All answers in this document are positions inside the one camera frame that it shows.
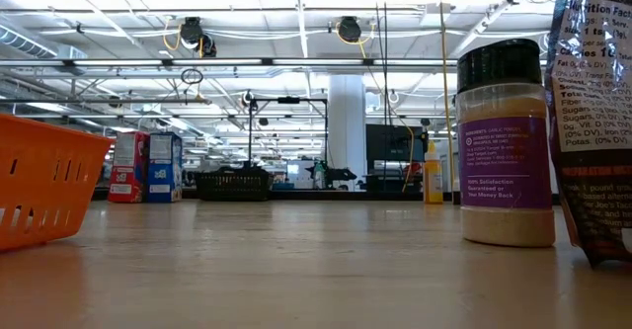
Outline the blue carton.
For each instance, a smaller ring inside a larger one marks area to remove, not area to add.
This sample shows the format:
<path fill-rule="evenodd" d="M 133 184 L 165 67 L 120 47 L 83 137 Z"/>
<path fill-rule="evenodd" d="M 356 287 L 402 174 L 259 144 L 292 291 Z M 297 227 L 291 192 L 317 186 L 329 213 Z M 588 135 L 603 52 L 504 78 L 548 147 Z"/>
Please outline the blue carton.
<path fill-rule="evenodd" d="M 174 203 L 183 193 L 182 139 L 173 132 L 156 132 L 149 137 L 149 203 Z"/>

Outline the red carton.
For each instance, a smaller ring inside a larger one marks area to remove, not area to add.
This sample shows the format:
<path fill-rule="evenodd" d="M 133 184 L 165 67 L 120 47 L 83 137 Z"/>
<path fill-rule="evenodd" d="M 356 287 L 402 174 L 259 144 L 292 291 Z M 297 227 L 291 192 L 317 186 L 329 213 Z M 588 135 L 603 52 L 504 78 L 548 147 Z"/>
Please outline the red carton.
<path fill-rule="evenodd" d="M 119 132 L 114 149 L 108 201 L 142 203 L 147 186 L 149 134 L 142 131 Z"/>

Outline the orange squeeze bottle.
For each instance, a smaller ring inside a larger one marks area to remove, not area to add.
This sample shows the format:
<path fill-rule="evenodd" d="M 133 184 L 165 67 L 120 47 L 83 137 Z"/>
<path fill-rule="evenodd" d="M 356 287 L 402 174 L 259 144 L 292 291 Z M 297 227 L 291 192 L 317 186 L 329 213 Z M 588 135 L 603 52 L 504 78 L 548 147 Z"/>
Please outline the orange squeeze bottle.
<path fill-rule="evenodd" d="M 439 156 L 436 153 L 435 144 L 429 141 L 428 151 L 425 154 L 423 165 L 424 173 L 424 203 L 427 205 L 439 205 L 443 203 L 442 171 Z"/>

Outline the garlic powder jar purple label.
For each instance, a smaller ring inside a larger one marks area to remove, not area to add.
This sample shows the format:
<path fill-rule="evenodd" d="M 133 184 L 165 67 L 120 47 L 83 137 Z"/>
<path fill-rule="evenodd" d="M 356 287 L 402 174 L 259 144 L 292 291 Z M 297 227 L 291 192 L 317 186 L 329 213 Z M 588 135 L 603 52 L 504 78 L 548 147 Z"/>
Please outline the garlic powder jar purple label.
<path fill-rule="evenodd" d="M 539 47 L 527 39 L 472 49 L 457 61 L 462 236 L 547 248 L 556 239 Z"/>

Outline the brown taco seasoning packet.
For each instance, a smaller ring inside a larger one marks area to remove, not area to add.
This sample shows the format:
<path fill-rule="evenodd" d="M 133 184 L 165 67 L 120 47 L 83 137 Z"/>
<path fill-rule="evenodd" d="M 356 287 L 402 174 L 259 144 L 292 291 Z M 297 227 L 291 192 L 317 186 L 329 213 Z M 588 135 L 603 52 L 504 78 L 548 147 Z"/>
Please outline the brown taco seasoning packet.
<path fill-rule="evenodd" d="M 545 89 L 571 242 L 632 263 L 632 0 L 556 0 Z"/>

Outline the white column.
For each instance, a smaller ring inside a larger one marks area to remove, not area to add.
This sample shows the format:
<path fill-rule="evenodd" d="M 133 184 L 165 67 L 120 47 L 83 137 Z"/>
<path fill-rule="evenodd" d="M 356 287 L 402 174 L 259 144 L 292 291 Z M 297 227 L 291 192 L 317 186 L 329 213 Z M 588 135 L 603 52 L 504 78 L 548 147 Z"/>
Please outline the white column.
<path fill-rule="evenodd" d="M 365 86 L 360 75 L 331 75 L 328 90 L 329 166 L 349 169 L 355 180 L 337 181 L 349 192 L 359 191 L 356 184 L 366 174 Z"/>

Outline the black slotted plastic basket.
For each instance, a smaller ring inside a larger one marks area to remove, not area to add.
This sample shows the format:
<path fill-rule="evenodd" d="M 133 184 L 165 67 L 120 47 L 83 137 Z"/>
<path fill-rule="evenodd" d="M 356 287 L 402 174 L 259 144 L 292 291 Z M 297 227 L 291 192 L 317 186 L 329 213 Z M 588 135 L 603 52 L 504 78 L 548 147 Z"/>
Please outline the black slotted plastic basket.
<path fill-rule="evenodd" d="M 197 196 L 213 202 L 266 201 L 273 182 L 273 175 L 258 167 L 222 167 L 196 173 L 195 178 Z"/>

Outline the black monitor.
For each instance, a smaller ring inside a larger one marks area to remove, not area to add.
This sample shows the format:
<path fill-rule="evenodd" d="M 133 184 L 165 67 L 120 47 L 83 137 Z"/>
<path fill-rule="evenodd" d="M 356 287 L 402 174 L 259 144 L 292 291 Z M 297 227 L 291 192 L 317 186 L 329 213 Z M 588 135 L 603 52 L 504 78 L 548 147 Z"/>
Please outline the black monitor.
<path fill-rule="evenodd" d="M 423 162 L 429 148 L 429 134 L 421 127 L 367 124 L 366 159 Z"/>

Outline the orange plastic basket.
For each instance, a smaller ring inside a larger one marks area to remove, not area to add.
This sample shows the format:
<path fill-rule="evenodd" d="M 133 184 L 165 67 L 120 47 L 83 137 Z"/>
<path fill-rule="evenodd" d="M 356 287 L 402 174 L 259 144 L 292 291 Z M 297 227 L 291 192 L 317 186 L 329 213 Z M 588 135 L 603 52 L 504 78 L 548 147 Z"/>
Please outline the orange plastic basket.
<path fill-rule="evenodd" d="M 112 141 L 0 115 L 0 252 L 75 235 Z"/>

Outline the black metal frame rig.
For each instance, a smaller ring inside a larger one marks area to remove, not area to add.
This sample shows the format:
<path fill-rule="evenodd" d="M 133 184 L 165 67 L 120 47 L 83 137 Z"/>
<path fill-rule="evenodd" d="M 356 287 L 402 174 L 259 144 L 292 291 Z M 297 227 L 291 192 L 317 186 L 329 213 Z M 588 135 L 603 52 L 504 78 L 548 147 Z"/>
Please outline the black metal frame rig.
<path fill-rule="evenodd" d="M 269 103 L 277 103 L 280 105 L 296 105 L 300 103 L 307 103 L 316 112 L 320 112 L 315 106 L 316 103 L 322 103 L 324 105 L 324 113 L 321 114 L 321 118 L 324 120 L 324 160 L 325 163 L 329 161 L 329 102 L 326 98 L 310 98 L 310 97 L 276 97 L 276 98 L 254 98 L 250 100 L 248 106 L 248 160 L 244 163 L 244 167 L 249 169 L 252 167 L 252 144 L 253 144 L 253 106 L 257 102 L 263 102 L 264 104 L 258 108 L 259 112 L 262 112 Z"/>

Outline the black aluminium table frame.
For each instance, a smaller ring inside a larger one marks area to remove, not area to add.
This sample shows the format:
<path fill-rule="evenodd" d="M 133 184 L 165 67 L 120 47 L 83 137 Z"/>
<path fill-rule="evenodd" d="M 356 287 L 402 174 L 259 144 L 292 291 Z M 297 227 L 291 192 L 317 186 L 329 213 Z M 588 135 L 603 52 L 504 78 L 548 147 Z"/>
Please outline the black aluminium table frame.
<path fill-rule="evenodd" d="M 92 201 L 106 201 L 108 188 L 95 189 Z M 184 188 L 183 200 L 198 199 L 198 193 L 193 188 Z M 309 191 L 309 190 L 272 190 L 269 191 L 270 201 L 422 201 L 423 195 L 403 193 L 368 193 L 368 192 L 344 192 L 344 191 Z M 452 203 L 453 193 L 443 193 L 443 201 Z M 560 206 L 559 195 L 553 194 L 553 206 Z"/>

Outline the silver air duct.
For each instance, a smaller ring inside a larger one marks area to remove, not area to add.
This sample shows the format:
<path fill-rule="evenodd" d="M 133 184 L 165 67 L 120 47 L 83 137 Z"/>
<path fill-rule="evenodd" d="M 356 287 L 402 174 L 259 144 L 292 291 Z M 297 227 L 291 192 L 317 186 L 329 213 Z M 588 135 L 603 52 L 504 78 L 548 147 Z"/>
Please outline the silver air duct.
<path fill-rule="evenodd" d="M 53 43 L 22 28 L 0 22 L 0 44 L 37 59 L 84 59 L 88 55 L 74 45 Z"/>

